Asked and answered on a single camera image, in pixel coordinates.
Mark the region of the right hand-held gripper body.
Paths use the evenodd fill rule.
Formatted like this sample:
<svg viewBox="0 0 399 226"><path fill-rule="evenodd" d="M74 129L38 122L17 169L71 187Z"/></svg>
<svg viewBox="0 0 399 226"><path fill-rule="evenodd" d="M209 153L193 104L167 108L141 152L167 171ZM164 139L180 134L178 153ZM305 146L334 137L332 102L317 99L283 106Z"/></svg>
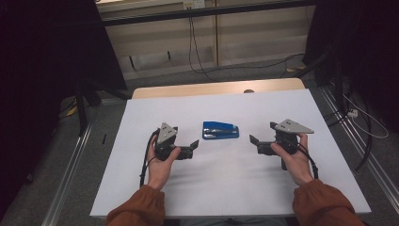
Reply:
<svg viewBox="0 0 399 226"><path fill-rule="evenodd" d="M314 133L312 129L289 119L278 123L274 131L276 132L275 142L289 154L294 154L297 151L298 141L296 136L298 134ZM265 155L276 155L276 153L271 149L270 145L271 141L260 141L257 145L258 153Z"/></svg>

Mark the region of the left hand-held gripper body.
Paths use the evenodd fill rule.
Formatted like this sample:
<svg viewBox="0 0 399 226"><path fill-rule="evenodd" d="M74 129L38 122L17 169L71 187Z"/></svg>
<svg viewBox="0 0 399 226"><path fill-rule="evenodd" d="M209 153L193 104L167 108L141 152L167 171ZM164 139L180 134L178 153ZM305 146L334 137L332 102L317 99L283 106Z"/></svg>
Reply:
<svg viewBox="0 0 399 226"><path fill-rule="evenodd" d="M176 148L174 142L177 134L178 133L175 133L172 127L167 123L163 122L161 124L161 128L155 142L155 156L159 160L167 160L171 152ZM193 152L194 150L192 150L190 146L182 147L177 159L191 159L193 157Z"/></svg>

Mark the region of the blue stapler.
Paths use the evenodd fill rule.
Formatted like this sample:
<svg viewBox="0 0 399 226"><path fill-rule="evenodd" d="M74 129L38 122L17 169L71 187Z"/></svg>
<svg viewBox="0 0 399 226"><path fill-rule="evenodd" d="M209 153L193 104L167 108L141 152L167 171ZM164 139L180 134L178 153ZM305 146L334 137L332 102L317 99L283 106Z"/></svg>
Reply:
<svg viewBox="0 0 399 226"><path fill-rule="evenodd" d="M203 139L238 138L239 128L231 123L220 121L205 121L202 124Z"/></svg>

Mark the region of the person's left hand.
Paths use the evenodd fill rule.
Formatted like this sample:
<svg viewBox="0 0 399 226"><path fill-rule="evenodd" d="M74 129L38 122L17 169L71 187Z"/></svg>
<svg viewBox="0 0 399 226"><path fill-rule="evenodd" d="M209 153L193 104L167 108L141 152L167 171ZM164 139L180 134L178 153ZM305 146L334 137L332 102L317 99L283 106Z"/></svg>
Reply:
<svg viewBox="0 0 399 226"><path fill-rule="evenodd" d="M153 189L161 190L168 181L172 164L180 154L181 148L174 148L168 159L162 161L157 159L155 156L154 143L156 140L157 136L154 136L150 142L150 148L148 150L147 160L149 168L149 179L147 185Z"/></svg>

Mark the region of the person's right hand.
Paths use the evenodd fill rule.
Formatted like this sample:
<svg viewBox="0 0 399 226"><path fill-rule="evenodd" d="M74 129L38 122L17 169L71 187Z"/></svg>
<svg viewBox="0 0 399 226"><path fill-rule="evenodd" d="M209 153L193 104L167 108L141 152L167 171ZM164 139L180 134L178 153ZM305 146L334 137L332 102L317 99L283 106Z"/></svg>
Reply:
<svg viewBox="0 0 399 226"><path fill-rule="evenodd" d="M284 161L296 185L303 186L313 180L309 158L301 151L297 151L295 154L288 154L277 143L272 143L271 149Z"/></svg>

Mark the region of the black stand legs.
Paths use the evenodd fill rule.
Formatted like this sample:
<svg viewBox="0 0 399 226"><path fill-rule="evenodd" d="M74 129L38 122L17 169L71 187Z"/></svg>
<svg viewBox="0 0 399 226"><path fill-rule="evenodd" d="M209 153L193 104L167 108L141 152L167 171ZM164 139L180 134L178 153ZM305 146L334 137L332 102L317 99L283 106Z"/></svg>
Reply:
<svg viewBox="0 0 399 226"><path fill-rule="evenodd" d="M99 94L97 93L98 90L103 90L106 93L109 93L123 101L132 98L131 95L123 92L121 89L112 89L110 86L90 78L79 80L75 84L74 89L77 112L79 116L80 137L85 133L86 129L88 128L88 117L86 114L85 103L88 103L89 106L99 106L102 102Z"/></svg>
<svg viewBox="0 0 399 226"><path fill-rule="evenodd" d="M295 74L295 78L302 78L308 73L314 74L317 86L330 84L334 88L334 98L337 110L342 118L347 115L347 108L343 100L343 73L342 63L336 57L335 51L328 47L323 54Z"/></svg>

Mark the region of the black curtain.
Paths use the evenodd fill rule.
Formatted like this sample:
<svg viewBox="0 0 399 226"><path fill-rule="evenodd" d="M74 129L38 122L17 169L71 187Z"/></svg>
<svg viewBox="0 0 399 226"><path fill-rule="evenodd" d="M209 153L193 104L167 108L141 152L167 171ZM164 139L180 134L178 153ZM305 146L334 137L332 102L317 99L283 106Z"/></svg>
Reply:
<svg viewBox="0 0 399 226"><path fill-rule="evenodd" d="M125 89L95 0L0 0L0 220L76 93Z"/></svg>
<svg viewBox="0 0 399 226"><path fill-rule="evenodd" d="M326 84L342 75L399 133L399 0L318 0L307 37L307 65L329 53L316 68Z"/></svg>

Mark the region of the black metal beam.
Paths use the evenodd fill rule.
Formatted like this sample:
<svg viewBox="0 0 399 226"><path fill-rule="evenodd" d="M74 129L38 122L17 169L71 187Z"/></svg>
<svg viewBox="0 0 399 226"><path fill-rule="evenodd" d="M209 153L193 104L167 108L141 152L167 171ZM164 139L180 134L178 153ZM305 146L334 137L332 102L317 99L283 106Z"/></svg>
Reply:
<svg viewBox="0 0 399 226"><path fill-rule="evenodd" d="M299 8L307 6L315 6L318 0L278 0L267 3L244 4L237 6L215 7L187 9L172 12L153 13L137 16L122 16L103 19L102 26L115 26L124 24L142 24L149 22L177 20L185 18L196 18L203 16L214 16L232 13L242 13L260 10L282 9L282 8Z"/></svg>

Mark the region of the aluminium floor rail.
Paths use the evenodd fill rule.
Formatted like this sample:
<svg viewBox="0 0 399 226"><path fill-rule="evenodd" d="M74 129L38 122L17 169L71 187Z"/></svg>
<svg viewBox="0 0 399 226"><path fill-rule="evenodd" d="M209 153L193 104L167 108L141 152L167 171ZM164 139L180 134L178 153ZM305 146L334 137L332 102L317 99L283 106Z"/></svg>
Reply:
<svg viewBox="0 0 399 226"><path fill-rule="evenodd" d="M72 152L72 157L67 165L67 168L65 169L62 180L56 190L56 194L51 201L50 207L43 219L41 226L57 225L64 203L67 200L70 189L72 187L72 181L77 172L82 154L87 146L92 126L93 123L90 122L88 126L83 130L81 136L78 138Z"/></svg>
<svg viewBox="0 0 399 226"><path fill-rule="evenodd" d="M372 225L399 222L399 134L386 128L377 112L356 93L344 99L355 118L338 112L334 88L320 87L313 97L372 212Z"/></svg>

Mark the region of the white wall socket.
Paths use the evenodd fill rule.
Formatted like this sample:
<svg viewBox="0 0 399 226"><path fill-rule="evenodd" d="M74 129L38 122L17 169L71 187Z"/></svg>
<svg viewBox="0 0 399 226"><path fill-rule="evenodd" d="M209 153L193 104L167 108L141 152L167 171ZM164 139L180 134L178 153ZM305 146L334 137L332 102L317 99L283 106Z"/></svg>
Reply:
<svg viewBox="0 0 399 226"><path fill-rule="evenodd" d="M205 8L205 0L183 0L184 9Z"/></svg>

